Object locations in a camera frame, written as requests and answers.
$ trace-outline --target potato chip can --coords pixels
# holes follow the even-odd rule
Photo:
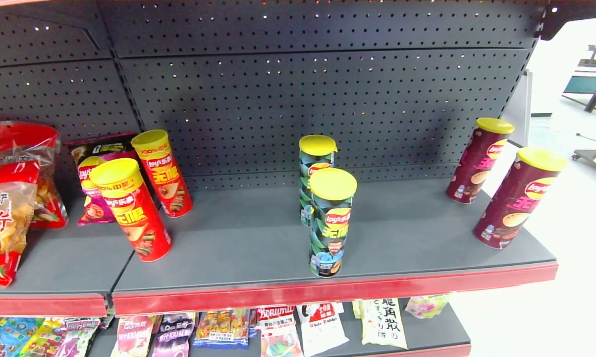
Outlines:
[[[321,169],[335,166],[335,140],[324,135],[307,135],[300,138],[300,221],[311,223],[311,190],[309,177]]]
[[[474,228],[476,238],[491,248],[505,249],[566,165],[554,152],[538,147],[518,149],[516,160]]]
[[[141,260],[154,262],[170,251],[172,241],[136,160],[107,161],[91,170],[89,177]]]
[[[322,278],[336,275],[344,256],[357,180],[341,169],[322,169],[311,176],[309,267]]]
[[[474,202],[514,129],[509,122],[496,118],[479,118],[476,125],[445,192],[460,203]]]
[[[168,133],[161,129],[146,131],[135,136],[130,144],[137,151],[166,215],[181,217],[190,212],[193,202],[172,154]]]

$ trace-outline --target candy package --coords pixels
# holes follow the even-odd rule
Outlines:
[[[4,318],[0,321],[0,357],[16,357],[42,325],[42,318]]]
[[[194,333],[196,312],[163,315],[157,334],[152,357],[188,356],[189,339]]]
[[[89,343],[98,330],[98,318],[68,318],[64,320],[64,340],[54,357],[85,357]]]
[[[441,314],[451,294],[413,296],[406,305],[406,311],[416,318],[429,319]]]
[[[62,228],[66,225],[66,208],[54,183],[58,152],[60,137],[52,127],[0,120],[0,165],[22,161],[40,163],[32,228]]]
[[[260,307],[260,357],[304,357],[293,306]]]
[[[408,349],[399,301],[378,298],[362,301],[362,344],[379,344]]]
[[[333,303],[299,305],[302,348],[311,357],[348,342]]]
[[[192,346],[196,348],[246,349],[249,342],[249,310],[219,310],[201,314]]]
[[[67,142],[71,156],[78,167],[78,176],[82,191],[87,195],[84,201],[84,214],[78,221],[78,226],[89,223],[116,222],[115,216],[106,205],[96,185],[89,179],[89,173],[94,167],[106,161],[119,158],[137,160],[137,153],[130,145],[135,133],[103,136],[75,142]]]
[[[14,280],[27,244],[39,174],[37,161],[0,165],[0,285]]]
[[[117,342],[110,357],[146,357],[155,320],[155,316],[120,318]]]

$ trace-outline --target red chip can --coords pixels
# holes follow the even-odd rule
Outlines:
[[[514,129],[509,122],[496,118],[479,118],[476,125],[478,128],[470,136],[452,176],[452,182],[445,192],[448,197],[460,203],[474,202]]]
[[[474,228],[476,238],[491,248],[505,249],[566,165],[554,152],[518,149],[516,161]]]
[[[192,199],[172,154],[168,133],[161,129],[146,131],[135,136],[130,144],[137,151],[166,215],[181,217],[190,212]]]
[[[154,262],[170,251],[172,241],[137,161],[110,160],[91,170],[89,177],[141,260]]]

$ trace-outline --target green chip can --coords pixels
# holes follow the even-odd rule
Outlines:
[[[341,169],[322,169],[311,176],[309,268],[321,278],[339,272],[357,180]]]
[[[335,140],[324,135],[307,135],[300,138],[300,221],[309,226],[313,208],[309,177],[321,169],[334,167]]]

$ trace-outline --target maroon chip can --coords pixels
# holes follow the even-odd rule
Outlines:
[[[461,161],[445,193],[460,203],[472,203],[513,132],[513,125],[497,118],[479,118]]]
[[[515,162],[474,228],[476,238],[491,248],[505,249],[566,165],[554,152],[538,147],[518,149]]]

